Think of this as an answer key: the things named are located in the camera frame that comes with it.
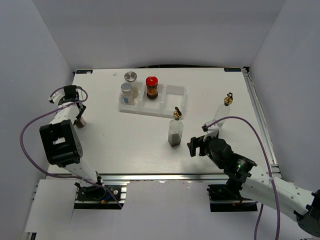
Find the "glass bottle with dark sauce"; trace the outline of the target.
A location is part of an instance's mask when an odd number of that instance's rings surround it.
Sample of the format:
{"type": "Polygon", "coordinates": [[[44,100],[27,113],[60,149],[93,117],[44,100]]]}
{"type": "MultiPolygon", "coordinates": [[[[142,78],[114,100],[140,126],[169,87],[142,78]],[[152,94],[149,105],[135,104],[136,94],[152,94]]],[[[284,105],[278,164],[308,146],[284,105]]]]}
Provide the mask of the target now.
{"type": "Polygon", "coordinates": [[[182,112],[178,107],[175,107],[173,119],[169,122],[168,143],[174,148],[181,144],[184,125],[181,120],[182,112]]]}

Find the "white-lid dark spice jar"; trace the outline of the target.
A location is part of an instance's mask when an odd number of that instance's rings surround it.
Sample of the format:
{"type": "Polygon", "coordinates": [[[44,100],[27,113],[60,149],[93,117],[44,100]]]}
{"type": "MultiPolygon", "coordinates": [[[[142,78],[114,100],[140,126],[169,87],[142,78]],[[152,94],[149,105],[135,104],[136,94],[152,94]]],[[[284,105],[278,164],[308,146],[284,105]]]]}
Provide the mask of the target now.
{"type": "Polygon", "coordinates": [[[77,120],[75,121],[75,126],[76,126],[78,129],[83,128],[85,125],[86,125],[86,121],[84,120],[83,117],[80,117],[79,119],[77,119],[77,120]]]}

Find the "white blue-label silver-lid shaker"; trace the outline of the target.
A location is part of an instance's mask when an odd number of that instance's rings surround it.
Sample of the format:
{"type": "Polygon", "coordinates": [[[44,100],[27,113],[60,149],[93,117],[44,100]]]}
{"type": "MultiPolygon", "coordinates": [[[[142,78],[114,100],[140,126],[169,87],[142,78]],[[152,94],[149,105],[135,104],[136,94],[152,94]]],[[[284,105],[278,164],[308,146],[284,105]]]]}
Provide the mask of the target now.
{"type": "Polygon", "coordinates": [[[127,105],[135,105],[133,87],[130,83],[125,82],[120,86],[122,99],[127,105]]]}

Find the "beige powder silver-lid jar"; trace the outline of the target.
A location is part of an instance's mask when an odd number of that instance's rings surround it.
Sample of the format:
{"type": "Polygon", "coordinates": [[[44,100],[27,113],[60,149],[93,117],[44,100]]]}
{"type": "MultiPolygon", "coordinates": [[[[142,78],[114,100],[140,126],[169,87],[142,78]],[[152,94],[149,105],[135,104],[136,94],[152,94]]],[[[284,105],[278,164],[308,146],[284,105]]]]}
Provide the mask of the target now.
{"type": "Polygon", "coordinates": [[[133,97],[136,98],[139,96],[139,88],[137,81],[137,74],[134,71],[128,71],[124,74],[124,79],[126,82],[130,83],[132,86],[133,97]]]}

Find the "red-cap brown sauce bottle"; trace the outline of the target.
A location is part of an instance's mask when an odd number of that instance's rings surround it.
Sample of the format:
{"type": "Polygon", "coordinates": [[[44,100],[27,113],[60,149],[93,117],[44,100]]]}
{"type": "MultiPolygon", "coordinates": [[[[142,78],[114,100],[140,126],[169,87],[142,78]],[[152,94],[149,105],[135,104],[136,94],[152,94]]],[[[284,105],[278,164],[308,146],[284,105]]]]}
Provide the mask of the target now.
{"type": "Polygon", "coordinates": [[[158,97],[158,78],[155,76],[149,76],[145,80],[146,83],[146,95],[149,99],[154,100],[158,97]]]}

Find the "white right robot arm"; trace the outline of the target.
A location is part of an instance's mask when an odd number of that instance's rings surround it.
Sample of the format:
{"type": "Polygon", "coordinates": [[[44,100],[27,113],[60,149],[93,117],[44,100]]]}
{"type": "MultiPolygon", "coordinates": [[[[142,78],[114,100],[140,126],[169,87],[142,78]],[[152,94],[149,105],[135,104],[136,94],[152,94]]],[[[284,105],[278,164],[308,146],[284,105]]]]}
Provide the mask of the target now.
{"type": "Polygon", "coordinates": [[[228,180],[224,185],[208,187],[213,201],[248,199],[286,215],[308,234],[320,236],[320,192],[309,191],[269,176],[253,160],[233,152],[224,139],[193,137],[187,143],[190,156],[208,157],[228,180]]]}

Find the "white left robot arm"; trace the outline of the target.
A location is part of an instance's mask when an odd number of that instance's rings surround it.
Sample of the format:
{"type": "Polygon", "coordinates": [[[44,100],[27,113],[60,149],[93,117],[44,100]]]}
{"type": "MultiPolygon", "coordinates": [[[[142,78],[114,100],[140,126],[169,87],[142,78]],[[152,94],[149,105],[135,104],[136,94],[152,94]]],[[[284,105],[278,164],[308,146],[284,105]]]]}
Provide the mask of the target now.
{"type": "Polygon", "coordinates": [[[58,107],[53,120],[39,129],[42,145],[50,165],[57,166],[88,186],[85,180],[92,184],[88,193],[99,200],[105,196],[106,187],[101,182],[99,174],[93,170],[84,155],[81,141],[75,128],[85,126],[82,115],[86,109],[85,98],[80,96],[84,91],[80,86],[67,85],[52,93],[49,102],[58,107]]]}

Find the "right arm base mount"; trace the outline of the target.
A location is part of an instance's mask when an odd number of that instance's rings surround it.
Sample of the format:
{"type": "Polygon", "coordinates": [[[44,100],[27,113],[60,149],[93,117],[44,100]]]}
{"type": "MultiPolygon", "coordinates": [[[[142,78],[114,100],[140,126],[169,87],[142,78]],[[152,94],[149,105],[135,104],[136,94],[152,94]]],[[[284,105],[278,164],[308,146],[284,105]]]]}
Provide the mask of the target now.
{"type": "Polygon", "coordinates": [[[211,213],[257,212],[257,202],[226,191],[223,184],[207,187],[211,213]]]}

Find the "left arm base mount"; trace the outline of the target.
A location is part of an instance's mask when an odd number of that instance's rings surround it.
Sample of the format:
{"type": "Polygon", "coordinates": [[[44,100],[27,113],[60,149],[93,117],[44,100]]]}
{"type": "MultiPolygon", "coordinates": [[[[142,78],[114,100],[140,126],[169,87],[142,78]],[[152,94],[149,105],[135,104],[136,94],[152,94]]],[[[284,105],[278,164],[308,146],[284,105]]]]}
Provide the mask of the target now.
{"type": "Polygon", "coordinates": [[[121,185],[105,185],[119,204],[105,189],[95,186],[80,187],[79,183],[75,185],[77,192],[73,208],[76,210],[120,210],[124,205],[125,199],[121,185]]]}

